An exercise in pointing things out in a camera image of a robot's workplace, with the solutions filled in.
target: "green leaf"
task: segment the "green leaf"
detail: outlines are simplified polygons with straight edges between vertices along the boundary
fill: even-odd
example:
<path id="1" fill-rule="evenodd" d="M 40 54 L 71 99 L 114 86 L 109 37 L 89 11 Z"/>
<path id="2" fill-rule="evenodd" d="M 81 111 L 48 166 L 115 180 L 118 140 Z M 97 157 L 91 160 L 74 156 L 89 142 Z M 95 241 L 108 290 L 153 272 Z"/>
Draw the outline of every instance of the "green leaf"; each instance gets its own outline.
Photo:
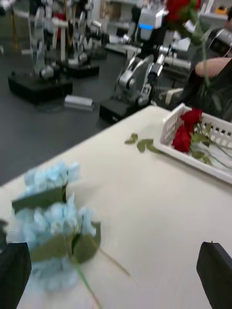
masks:
<path id="1" fill-rule="evenodd" d="M 79 264 L 91 259 L 97 252 L 101 243 L 101 223 L 97 222 L 92 224 L 96 228 L 96 236 L 92 238 L 97 247 L 94 246 L 91 239 L 89 239 L 90 235 L 76 235 L 72 240 L 72 254 Z"/>
<path id="2" fill-rule="evenodd" d="M 210 141 L 209 140 L 203 141 L 202 144 L 205 145 L 206 147 L 209 147 Z"/>
<path id="3" fill-rule="evenodd" d="M 29 197 L 17 199 L 12 202 L 12 208 L 14 209 L 14 213 L 17 213 L 24 208 L 35 209 L 39 206 L 43 209 L 46 209 L 56 202 L 65 201 L 66 186 L 63 186 L 40 192 Z"/>
<path id="4" fill-rule="evenodd" d="M 210 122 L 209 124 L 207 124 L 207 126 L 205 127 L 205 131 L 206 133 L 209 135 L 210 131 L 211 131 L 211 126 L 212 126 L 212 123 Z"/>
<path id="5" fill-rule="evenodd" d="M 31 250 L 31 262 L 37 263 L 52 258 L 62 258 L 68 253 L 65 236 L 62 234 L 53 236 L 41 246 Z"/>
<path id="6" fill-rule="evenodd" d="M 152 153 L 160 154 L 160 151 L 153 145 L 146 144 L 146 148 L 147 148 L 147 150 L 151 151 Z"/>
<path id="7" fill-rule="evenodd" d="M 146 147 L 146 142 L 144 140 L 141 140 L 137 143 L 137 148 L 139 152 L 144 153 Z"/>
<path id="8" fill-rule="evenodd" d="M 134 140 L 134 141 L 137 141 L 138 140 L 138 134 L 137 133 L 132 133 L 131 139 Z"/>
<path id="9" fill-rule="evenodd" d="M 213 166 L 213 163 L 210 161 L 210 159 L 207 156 L 204 156 L 202 160 L 204 161 L 205 164 Z"/>
<path id="10" fill-rule="evenodd" d="M 126 140 L 125 144 L 127 145 L 131 145 L 131 144 L 135 144 L 136 140 Z"/>
<path id="11" fill-rule="evenodd" d="M 146 145 L 153 145 L 153 140 L 152 139 L 144 139 L 142 140 Z"/>
<path id="12" fill-rule="evenodd" d="M 205 153 L 203 153 L 202 151 L 194 151 L 191 153 L 191 155 L 194 159 L 200 160 L 205 156 Z"/>
<path id="13" fill-rule="evenodd" d="M 208 141 L 208 137 L 201 133 L 192 133 L 191 134 L 191 142 L 193 143 L 200 143 Z"/>

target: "hydrangea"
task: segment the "hydrangea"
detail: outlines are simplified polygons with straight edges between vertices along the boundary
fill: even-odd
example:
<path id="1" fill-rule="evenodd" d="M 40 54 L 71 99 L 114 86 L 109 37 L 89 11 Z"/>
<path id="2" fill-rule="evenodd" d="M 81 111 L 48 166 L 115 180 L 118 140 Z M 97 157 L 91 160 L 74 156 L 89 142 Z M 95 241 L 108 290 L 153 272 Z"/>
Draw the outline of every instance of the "hydrangea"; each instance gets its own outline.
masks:
<path id="1" fill-rule="evenodd" d="M 32 263 L 28 288 L 38 291 L 59 291 L 76 285 L 78 274 L 67 256 L 62 259 L 51 259 Z"/>
<path id="2" fill-rule="evenodd" d="M 30 248 L 46 242 L 55 234 L 81 233 L 96 235 L 91 223 L 94 211 L 86 207 L 78 210 L 74 204 L 74 193 L 67 203 L 55 203 L 46 210 L 23 209 L 15 216 L 24 222 L 23 235 Z"/>
<path id="3" fill-rule="evenodd" d="M 45 170 L 30 169 L 24 175 L 26 190 L 22 197 L 31 196 L 75 181 L 79 178 L 79 171 L 80 166 L 78 163 L 66 166 L 64 162 L 58 162 L 53 167 Z"/>
<path id="4" fill-rule="evenodd" d="M 15 216 L 23 222 L 22 242 L 30 249 L 47 242 L 55 234 L 90 233 L 96 235 L 91 223 L 93 210 L 82 207 L 78 210 L 74 204 L 74 193 L 67 203 L 55 203 L 46 210 L 23 209 Z M 77 272 L 67 256 L 32 263 L 30 286 L 37 289 L 55 291 L 70 288 L 77 282 Z"/>

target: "white plastic basket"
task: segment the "white plastic basket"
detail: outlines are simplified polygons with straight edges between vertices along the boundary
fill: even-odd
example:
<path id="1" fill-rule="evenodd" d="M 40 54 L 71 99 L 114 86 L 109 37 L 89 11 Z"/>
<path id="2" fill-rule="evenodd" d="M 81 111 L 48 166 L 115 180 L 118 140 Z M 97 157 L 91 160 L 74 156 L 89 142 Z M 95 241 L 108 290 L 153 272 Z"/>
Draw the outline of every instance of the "white plastic basket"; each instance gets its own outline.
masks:
<path id="1" fill-rule="evenodd" d="M 175 137 L 177 129 L 183 124 L 180 116 L 191 108 L 185 106 L 184 103 L 180 104 L 176 109 L 174 109 L 170 115 L 163 120 L 163 125 L 161 129 L 160 138 L 154 140 L 154 146 L 160 151 L 169 154 L 170 156 L 181 160 L 197 169 L 211 174 L 225 182 L 232 184 L 232 169 L 220 168 L 218 166 L 210 166 L 194 159 L 192 156 L 177 151 L 172 147 L 172 142 Z M 232 124 L 224 120 L 215 118 L 208 114 L 202 114 L 202 127 L 205 133 L 205 127 L 208 123 L 211 123 L 211 140 L 216 142 L 220 146 L 231 147 L 232 148 Z M 232 159 L 227 157 L 227 165 L 232 166 Z"/>

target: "black platform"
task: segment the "black platform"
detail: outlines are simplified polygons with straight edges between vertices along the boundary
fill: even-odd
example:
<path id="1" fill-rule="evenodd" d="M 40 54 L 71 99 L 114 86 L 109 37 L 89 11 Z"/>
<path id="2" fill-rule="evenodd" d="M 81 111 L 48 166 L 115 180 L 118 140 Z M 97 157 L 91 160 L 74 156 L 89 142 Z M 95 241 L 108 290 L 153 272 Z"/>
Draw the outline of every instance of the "black platform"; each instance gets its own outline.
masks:
<path id="1" fill-rule="evenodd" d="M 65 74 L 73 78 L 84 78 L 99 74 L 100 67 L 98 65 L 70 65 L 68 61 L 57 61 L 57 64 Z"/>
<path id="2" fill-rule="evenodd" d="M 16 74 L 8 77 L 8 84 L 11 92 L 33 104 L 64 98 L 73 92 L 73 83 L 63 77 L 59 81 L 43 81 L 34 75 Z"/>
<path id="3" fill-rule="evenodd" d="M 106 103 L 101 104 L 99 116 L 109 123 L 116 123 L 144 107 L 138 107 L 135 104 L 131 105 L 112 98 Z"/>

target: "humanoid robot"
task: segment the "humanoid robot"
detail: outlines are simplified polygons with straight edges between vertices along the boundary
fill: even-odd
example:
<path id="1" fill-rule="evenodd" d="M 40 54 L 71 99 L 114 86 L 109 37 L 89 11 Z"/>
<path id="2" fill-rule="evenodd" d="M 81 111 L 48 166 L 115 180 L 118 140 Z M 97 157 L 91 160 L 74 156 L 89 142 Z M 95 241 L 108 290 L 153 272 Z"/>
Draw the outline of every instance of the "humanoid robot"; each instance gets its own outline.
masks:
<path id="1" fill-rule="evenodd" d="M 88 16 L 91 14 L 93 2 L 90 0 L 67 1 L 65 4 L 66 20 L 69 21 L 67 33 L 68 59 L 58 64 L 68 75 L 75 78 L 99 74 L 99 66 L 91 65 L 87 46 L 91 37 Z"/>
<path id="2" fill-rule="evenodd" d="M 60 68 L 46 63 L 49 34 L 52 33 L 53 0 L 34 0 L 30 6 L 30 31 L 33 73 L 8 78 L 10 90 L 31 103 L 63 98 L 73 91 L 73 84 L 60 75 Z"/>
<path id="3" fill-rule="evenodd" d="M 128 34 L 123 38 L 108 36 L 110 43 L 139 42 L 141 52 L 122 69 L 114 99 L 101 105 L 100 116 L 107 121 L 119 121 L 151 103 L 154 83 L 169 52 L 162 46 L 167 30 L 164 15 L 162 3 L 157 0 L 142 9 L 133 8 Z"/>

